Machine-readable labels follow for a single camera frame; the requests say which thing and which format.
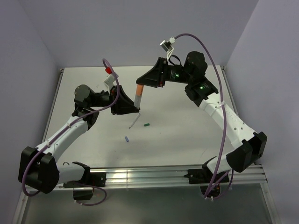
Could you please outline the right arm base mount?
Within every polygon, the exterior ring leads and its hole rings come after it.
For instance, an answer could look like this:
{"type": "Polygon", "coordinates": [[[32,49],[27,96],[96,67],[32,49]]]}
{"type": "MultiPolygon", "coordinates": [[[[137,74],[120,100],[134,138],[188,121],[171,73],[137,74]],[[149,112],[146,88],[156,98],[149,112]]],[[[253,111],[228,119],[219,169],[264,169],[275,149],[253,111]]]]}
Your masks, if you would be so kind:
{"type": "MultiPolygon", "coordinates": [[[[207,168],[199,169],[189,169],[187,174],[184,175],[184,178],[188,179],[189,184],[209,184],[212,179],[213,174],[207,168]]],[[[229,182],[228,175],[225,175],[223,179],[211,189],[207,197],[217,197],[221,193],[220,183],[229,182]]]]}

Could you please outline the orange highlighter cap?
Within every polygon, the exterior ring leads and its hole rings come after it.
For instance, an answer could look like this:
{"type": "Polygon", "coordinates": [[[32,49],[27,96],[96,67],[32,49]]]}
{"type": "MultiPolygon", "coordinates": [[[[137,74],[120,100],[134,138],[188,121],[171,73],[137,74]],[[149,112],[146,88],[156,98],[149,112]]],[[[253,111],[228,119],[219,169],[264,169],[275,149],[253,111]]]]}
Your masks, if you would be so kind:
{"type": "Polygon", "coordinates": [[[136,96],[141,96],[141,95],[142,95],[143,88],[144,88],[143,85],[139,85],[139,84],[137,85],[137,88],[136,88],[136,96]]]}

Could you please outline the orange highlighter marker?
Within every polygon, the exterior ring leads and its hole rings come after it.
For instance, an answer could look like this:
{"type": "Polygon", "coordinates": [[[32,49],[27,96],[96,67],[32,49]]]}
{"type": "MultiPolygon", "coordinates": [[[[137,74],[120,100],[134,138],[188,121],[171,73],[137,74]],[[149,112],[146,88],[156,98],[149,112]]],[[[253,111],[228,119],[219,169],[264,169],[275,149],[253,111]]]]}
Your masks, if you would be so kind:
{"type": "Polygon", "coordinates": [[[136,107],[138,110],[140,110],[141,99],[142,95],[135,95],[134,107],[136,107]]]}

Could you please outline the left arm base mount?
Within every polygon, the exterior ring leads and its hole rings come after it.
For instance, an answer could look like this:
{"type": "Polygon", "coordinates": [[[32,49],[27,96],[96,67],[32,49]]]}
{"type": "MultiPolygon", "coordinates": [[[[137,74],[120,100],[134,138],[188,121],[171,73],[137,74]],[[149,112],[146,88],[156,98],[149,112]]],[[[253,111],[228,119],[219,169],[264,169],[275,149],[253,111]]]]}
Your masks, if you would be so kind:
{"type": "Polygon", "coordinates": [[[91,190],[73,190],[73,199],[76,201],[89,201],[91,200],[92,196],[95,195],[95,190],[99,190],[103,192],[103,198],[100,202],[105,201],[107,197],[107,192],[103,189],[106,184],[106,173],[105,172],[99,172],[99,173],[90,173],[87,180],[83,181],[71,181],[66,182],[63,184],[64,188],[92,188],[91,190]]]}

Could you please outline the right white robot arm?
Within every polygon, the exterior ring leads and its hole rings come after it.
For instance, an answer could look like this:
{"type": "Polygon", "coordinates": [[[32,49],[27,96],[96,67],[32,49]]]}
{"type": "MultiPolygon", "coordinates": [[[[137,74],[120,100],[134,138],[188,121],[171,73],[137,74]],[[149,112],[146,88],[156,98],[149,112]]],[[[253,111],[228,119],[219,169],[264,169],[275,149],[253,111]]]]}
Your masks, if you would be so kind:
{"type": "Polygon", "coordinates": [[[262,157],[267,136],[246,125],[222,100],[220,91],[206,78],[207,63],[197,51],[188,53],[184,65],[170,65],[159,57],[154,67],[139,77],[136,83],[149,87],[163,87],[166,82],[185,84],[188,98],[205,111],[224,131],[233,151],[210,159],[202,170],[203,179],[214,181],[220,172],[243,172],[262,157]]]}

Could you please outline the white blue acrylic marker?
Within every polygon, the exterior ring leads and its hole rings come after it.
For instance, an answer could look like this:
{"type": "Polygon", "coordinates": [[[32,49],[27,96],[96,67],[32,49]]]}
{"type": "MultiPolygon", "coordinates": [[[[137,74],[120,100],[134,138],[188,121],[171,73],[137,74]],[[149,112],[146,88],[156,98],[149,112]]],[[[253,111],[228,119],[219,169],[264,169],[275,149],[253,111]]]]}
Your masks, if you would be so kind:
{"type": "Polygon", "coordinates": [[[138,113],[138,115],[135,117],[135,119],[133,120],[133,122],[131,123],[131,125],[129,126],[129,129],[131,129],[133,126],[134,126],[134,124],[137,122],[137,120],[140,118],[140,113],[138,113]]]}

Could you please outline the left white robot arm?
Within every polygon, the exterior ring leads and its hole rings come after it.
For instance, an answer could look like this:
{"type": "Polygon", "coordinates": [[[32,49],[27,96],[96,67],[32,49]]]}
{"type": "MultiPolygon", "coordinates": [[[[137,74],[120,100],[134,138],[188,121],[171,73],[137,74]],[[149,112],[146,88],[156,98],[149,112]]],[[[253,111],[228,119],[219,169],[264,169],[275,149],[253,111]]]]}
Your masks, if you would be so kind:
{"type": "Polygon", "coordinates": [[[88,165],[72,162],[65,168],[59,168],[59,158],[78,137],[93,127],[100,111],[110,109],[113,115],[140,111],[140,101],[131,100],[120,85],[113,86],[109,91],[94,92],[82,84],[75,89],[74,94],[75,110],[66,124],[45,142],[35,148],[26,147],[21,153],[18,180],[27,196],[31,194],[26,186],[47,194],[60,183],[88,185],[91,180],[91,168],[88,165]]]}

